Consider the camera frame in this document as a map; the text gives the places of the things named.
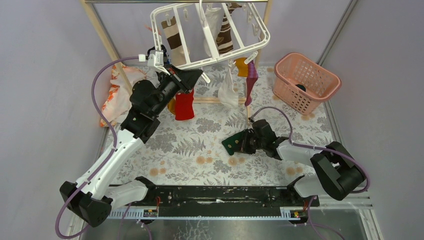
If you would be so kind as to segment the brown mustard striped sock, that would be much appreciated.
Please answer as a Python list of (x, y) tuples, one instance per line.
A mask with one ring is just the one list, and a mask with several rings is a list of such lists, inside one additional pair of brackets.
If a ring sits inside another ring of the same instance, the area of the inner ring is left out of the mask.
[(175, 108), (175, 105), (176, 105), (176, 99), (175, 98), (172, 98), (171, 100), (170, 100), (170, 102), (167, 104), (167, 109), (169, 110), (169, 112), (171, 113), (171, 114), (173, 114), (174, 116), (176, 115), (176, 108)]

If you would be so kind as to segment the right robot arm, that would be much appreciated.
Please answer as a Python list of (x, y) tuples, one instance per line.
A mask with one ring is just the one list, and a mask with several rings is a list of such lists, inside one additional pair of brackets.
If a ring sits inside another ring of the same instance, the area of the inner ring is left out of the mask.
[(293, 161), (312, 167), (314, 175), (301, 176), (289, 185), (291, 189), (287, 191), (286, 198), (293, 206), (301, 205), (308, 197), (322, 194), (341, 201), (367, 179), (341, 143), (333, 141), (324, 147), (295, 143), (288, 137), (277, 136), (265, 119), (255, 121), (251, 128), (223, 140), (222, 145), (231, 156), (263, 151), (279, 161)]

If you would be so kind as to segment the red fluffy sock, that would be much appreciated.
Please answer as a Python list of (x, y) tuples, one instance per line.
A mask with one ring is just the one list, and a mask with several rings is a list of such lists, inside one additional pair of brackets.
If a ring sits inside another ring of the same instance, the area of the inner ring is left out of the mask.
[(193, 110), (194, 90), (189, 93), (178, 93), (175, 96), (175, 120), (187, 121), (195, 117)]

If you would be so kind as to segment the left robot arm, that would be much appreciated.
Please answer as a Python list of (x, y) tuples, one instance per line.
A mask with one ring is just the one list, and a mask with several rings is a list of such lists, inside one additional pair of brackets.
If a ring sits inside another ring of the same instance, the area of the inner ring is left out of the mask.
[(156, 131), (158, 117), (168, 103), (177, 94), (191, 93), (203, 74), (201, 69), (182, 70), (173, 65), (165, 69), (167, 72), (158, 74), (158, 86), (146, 79), (133, 85), (131, 108), (120, 130), (114, 133), (113, 143), (76, 182), (66, 181), (59, 189), (66, 208), (91, 227), (102, 224), (119, 207), (132, 202), (148, 206), (155, 200), (154, 190), (141, 177), (115, 187), (111, 182)]

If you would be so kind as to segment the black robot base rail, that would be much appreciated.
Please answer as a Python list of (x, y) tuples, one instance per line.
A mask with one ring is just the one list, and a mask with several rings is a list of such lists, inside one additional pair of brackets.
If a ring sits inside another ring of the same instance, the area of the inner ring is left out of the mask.
[(132, 204), (145, 218), (304, 220), (318, 200), (301, 197), (289, 186), (154, 185)]

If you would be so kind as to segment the white plastic sock hanger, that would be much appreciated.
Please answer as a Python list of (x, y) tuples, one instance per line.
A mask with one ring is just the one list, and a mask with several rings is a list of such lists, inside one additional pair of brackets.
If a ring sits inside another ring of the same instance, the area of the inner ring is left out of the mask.
[[(186, 64), (178, 66), (179, 69), (181, 70), (199, 69), (201, 67), (209, 66), (209, 65), (219, 63), (225, 60), (231, 60), (236, 57), (245, 55), (247, 53), (251, 53), (251, 55), (247, 58), (247, 60), (245, 60), (245, 63), (248, 64), (250, 61), (254, 60), (258, 56), (259, 50), (261, 50), (263, 47), (268, 45), (271, 38), (270, 32), (267, 28), (266, 23), (264, 22), (264, 19), (260, 17), (259, 12), (253, 2), (242, 1), (242, 8), (243, 10), (247, 11), (247, 22), (250, 23), (252, 22), (252, 20), (255, 20), (255, 24), (253, 24), (253, 35), (258, 37), (257, 43), (254, 43), (251, 45), (245, 45), (240, 37), (240, 34), (230, 14), (230, 7), (232, 6), (232, 2), (221, 1), (220, 4), (221, 4), (221, 9), (223, 10), (223, 13), (226, 14), (226, 17), (231, 26), (231, 32), (233, 32), (233, 35), (239, 46), (238, 49), (232, 50), (222, 55), (219, 54), (216, 41), (213, 39), (208, 23), (206, 21), (205, 11), (203, 8), (203, 2), (199, 0), (194, 3), (184, 2), (184, 3), (169, 4), (166, 6), (156, 8), (155, 10), (151, 12), (150, 20), (151, 20), (152, 34), (154, 38), (154, 46), (155, 46), (154, 50), (163, 51), (165, 56), (165, 51), (162, 47), (162, 43), (163, 43), (162, 37), (159, 35), (159, 30), (157, 27), (156, 16), (161, 13), (167, 14), (170, 11), (173, 11), (174, 17), (176, 19), (176, 24), (179, 30), (181, 43), (182, 43), (182, 47), (185, 54), (185, 59), (186, 59)], [(187, 42), (183, 33), (180, 16), (178, 13), (178, 9), (186, 8), (189, 6), (194, 6), (197, 11), (199, 22), (201, 24), (202, 31), (204, 34), (204, 40), (206, 41), (206, 45), (207, 45), (207, 48), (209, 49), (209, 54), (210, 54), (209, 58), (205, 58), (198, 61), (191, 61), (190, 59), (189, 49), (187, 47)]]

